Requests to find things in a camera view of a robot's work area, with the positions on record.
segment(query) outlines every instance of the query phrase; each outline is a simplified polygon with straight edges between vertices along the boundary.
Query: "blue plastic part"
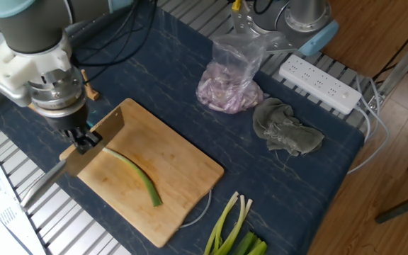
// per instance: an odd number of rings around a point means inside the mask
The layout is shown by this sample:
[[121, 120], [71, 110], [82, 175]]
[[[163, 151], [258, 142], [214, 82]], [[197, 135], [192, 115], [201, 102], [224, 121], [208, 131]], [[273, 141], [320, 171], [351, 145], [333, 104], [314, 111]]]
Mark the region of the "blue plastic part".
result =
[[132, 5], [133, 0], [108, 0], [108, 6], [110, 7], [110, 13], [113, 13], [119, 9]]
[[0, 0], [0, 18], [8, 18], [26, 10], [35, 0]]
[[307, 41], [298, 51], [305, 56], [311, 56], [320, 51], [327, 45], [336, 35], [339, 29], [339, 24], [332, 21], [325, 28], [320, 30], [311, 40]]

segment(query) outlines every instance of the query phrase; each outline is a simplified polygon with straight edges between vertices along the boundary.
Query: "white cable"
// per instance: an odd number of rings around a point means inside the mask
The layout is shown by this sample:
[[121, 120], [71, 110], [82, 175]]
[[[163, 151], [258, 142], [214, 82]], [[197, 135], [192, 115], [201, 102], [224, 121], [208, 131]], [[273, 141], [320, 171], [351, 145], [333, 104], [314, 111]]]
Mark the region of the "white cable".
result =
[[[358, 75], [356, 76], [356, 84], [357, 84], [357, 89], [359, 91], [361, 91], [360, 89], [360, 79], [358, 78]], [[380, 119], [379, 115], [377, 113], [374, 112], [373, 109], [371, 109], [368, 105], [368, 103], [366, 103], [366, 100], [364, 97], [361, 97], [361, 101], [363, 102], [363, 104], [366, 106], [366, 108], [368, 109], [368, 111], [371, 112], [371, 114], [377, 119], [377, 121], [383, 126], [383, 128], [385, 129], [385, 132], [387, 133], [387, 137], [385, 138], [385, 141], [383, 141], [383, 143], [377, 148], [377, 150], [368, 157], [367, 160], [365, 160], [363, 163], [359, 164], [356, 168], [350, 170], [347, 172], [347, 174], [352, 174], [353, 172], [359, 170], [362, 166], [364, 166], [366, 163], [368, 163], [371, 159], [373, 159], [373, 157], [375, 157], [375, 155], [377, 155], [377, 153], [379, 153], [379, 151], [387, 144], [387, 141], [390, 138], [390, 132], [388, 131], [388, 127], [384, 124], [384, 122]]]
[[[373, 87], [373, 91], [374, 91], [375, 102], [377, 104], [377, 109], [376, 109], [377, 110], [377, 115], [380, 117], [380, 107], [381, 107], [381, 105], [380, 105], [379, 91], [377, 91], [377, 87], [375, 85], [374, 80], [372, 78], [369, 78], [369, 81], [370, 81], [371, 87]], [[379, 125], [377, 124], [377, 120], [376, 120], [375, 121], [375, 127], [374, 127], [373, 131], [371, 132], [371, 134], [369, 135], [368, 140], [375, 134], [375, 131], [377, 131], [378, 126]]]
[[356, 109], [357, 111], [359, 111], [361, 114], [363, 114], [363, 116], [364, 116], [365, 119], [366, 119], [366, 126], [367, 126], [367, 128], [368, 128], [368, 131], [366, 132], [365, 142], [367, 142], [368, 139], [369, 139], [369, 137], [370, 137], [370, 131], [371, 131], [371, 123], [370, 123], [370, 121], [369, 121], [368, 114], [366, 114], [365, 111], [364, 111], [364, 110], [361, 110], [361, 108], [358, 107], [358, 106], [356, 106], [355, 109]]
[[190, 227], [191, 225], [197, 223], [197, 222], [204, 216], [204, 214], [207, 212], [207, 210], [209, 209], [210, 201], [211, 201], [211, 200], [212, 200], [212, 190], [209, 191], [209, 199], [208, 199], [207, 205], [205, 206], [204, 211], [201, 213], [201, 215], [199, 215], [199, 217], [197, 217], [196, 220], [194, 220], [194, 221], [192, 221], [192, 222], [190, 222], [190, 223], [181, 225], [181, 226], [179, 227], [179, 229], [184, 228], [184, 227]]

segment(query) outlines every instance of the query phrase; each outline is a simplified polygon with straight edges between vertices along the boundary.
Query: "power strip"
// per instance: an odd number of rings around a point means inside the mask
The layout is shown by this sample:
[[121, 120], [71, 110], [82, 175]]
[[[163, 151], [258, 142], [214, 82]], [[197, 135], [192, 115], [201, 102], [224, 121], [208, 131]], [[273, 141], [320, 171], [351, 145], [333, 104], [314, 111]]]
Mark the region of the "power strip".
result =
[[349, 114], [361, 98], [357, 90], [296, 55], [281, 65], [280, 75], [343, 114]]

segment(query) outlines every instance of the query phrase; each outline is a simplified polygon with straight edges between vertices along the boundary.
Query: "blue tablecloth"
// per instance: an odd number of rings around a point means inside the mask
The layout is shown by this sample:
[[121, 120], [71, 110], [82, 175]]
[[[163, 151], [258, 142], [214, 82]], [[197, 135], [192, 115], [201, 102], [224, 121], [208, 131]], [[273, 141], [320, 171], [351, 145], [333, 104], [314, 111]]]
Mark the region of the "blue tablecloth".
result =
[[[143, 23], [147, 12], [141, 11]], [[97, 123], [126, 98], [133, 98], [197, 148], [225, 168], [213, 192], [208, 213], [197, 224], [180, 229], [158, 249], [98, 197], [82, 181], [63, 176], [58, 184], [132, 254], [202, 254], [213, 225], [235, 191], [254, 200], [240, 236], [253, 230], [268, 244], [267, 254], [306, 254], [325, 212], [341, 185], [363, 134], [308, 101], [278, 81], [259, 72], [254, 80], [273, 97], [290, 104], [303, 125], [325, 134], [322, 148], [306, 156], [270, 152], [253, 131], [253, 110], [228, 115], [201, 105], [195, 89], [212, 57], [212, 42], [162, 10], [157, 10], [145, 46], [124, 64], [111, 67], [93, 82], [101, 93], [89, 101], [92, 123]], [[98, 47], [119, 23], [96, 36]], [[132, 36], [126, 54], [138, 45], [145, 31]], [[120, 44], [91, 58], [107, 62]], [[79, 59], [89, 52], [77, 51]], [[92, 76], [98, 69], [88, 69]], [[49, 171], [69, 144], [39, 115], [12, 103], [0, 107], [0, 129], [42, 170]], [[207, 198], [188, 216], [197, 217]], [[239, 205], [229, 214], [224, 235], [237, 219]]]

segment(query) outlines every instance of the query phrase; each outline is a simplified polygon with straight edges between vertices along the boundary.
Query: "green onion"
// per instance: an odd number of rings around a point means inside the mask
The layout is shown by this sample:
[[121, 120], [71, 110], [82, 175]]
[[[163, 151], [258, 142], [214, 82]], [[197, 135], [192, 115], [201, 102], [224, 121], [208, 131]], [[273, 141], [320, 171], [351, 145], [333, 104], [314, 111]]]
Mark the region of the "green onion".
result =
[[231, 231], [231, 234], [227, 237], [226, 241], [220, 247], [220, 249], [215, 250], [215, 255], [226, 255], [230, 252], [232, 245], [234, 244], [237, 235], [239, 234], [240, 228], [242, 227], [242, 223], [245, 220], [245, 213], [246, 206], [245, 206], [245, 197], [243, 195], [240, 196], [240, 214], [239, 219], [237, 220], [237, 224], [235, 225], [234, 229]]
[[137, 174], [141, 177], [142, 182], [146, 185], [147, 191], [149, 192], [150, 199], [152, 200], [152, 205], [154, 207], [157, 207], [162, 204], [162, 200], [160, 199], [159, 194], [157, 193], [157, 190], [154, 187], [154, 184], [150, 180], [150, 178], [141, 170], [136, 164], [134, 164], [132, 161], [130, 161], [127, 157], [124, 157], [123, 155], [109, 149], [109, 148], [103, 148], [104, 152], [107, 152], [109, 154], [112, 154], [114, 157], [117, 157], [118, 159], [122, 160], [125, 162], [127, 165], [131, 166]]
[[258, 245], [260, 245], [262, 243], [262, 240], [260, 238], [256, 239], [256, 241], [254, 242], [253, 246], [251, 247], [251, 251], [254, 250], [254, 248], [256, 248]]
[[267, 244], [265, 242], [259, 243], [248, 255], [264, 255], [267, 251]]
[[[234, 193], [234, 195], [232, 195], [231, 199], [229, 200], [229, 202], [226, 205], [226, 208], [223, 210], [223, 214], [221, 214], [220, 219], [218, 219], [217, 224], [215, 224], [215, 226], [213, 227], [212, 230], [212, 234], [210, 234], [209, 237], [209, 241], [207, 242], [207, 245], [205, 246], [205, 251], [204, 251], [204, 255], [209, 255], [210, 254], [210, 250], [212, 249], [212, 243], [214, 242], [214, 240], [217, 240], [218, 242], [221, 242], [222, 237], [220, 236], [221, 234], [221, 229], [223, 228], [223, 223], [226, 219], [226, 216], [228, 214], [228, 212], [232, 209], [232, 206], [235, 205], [235, 203], [237, 202], [239, 193], [236, 192]], [[218, 238], [215, 238], [217, 235], [217, 229], [220, 228], [220, 234], [218, 236]]]
[[257, 239], [258, 238], [252, 232], [248, 232], [241, 240], [233, 255], [247, 255], [251, 251], [251, 248]]

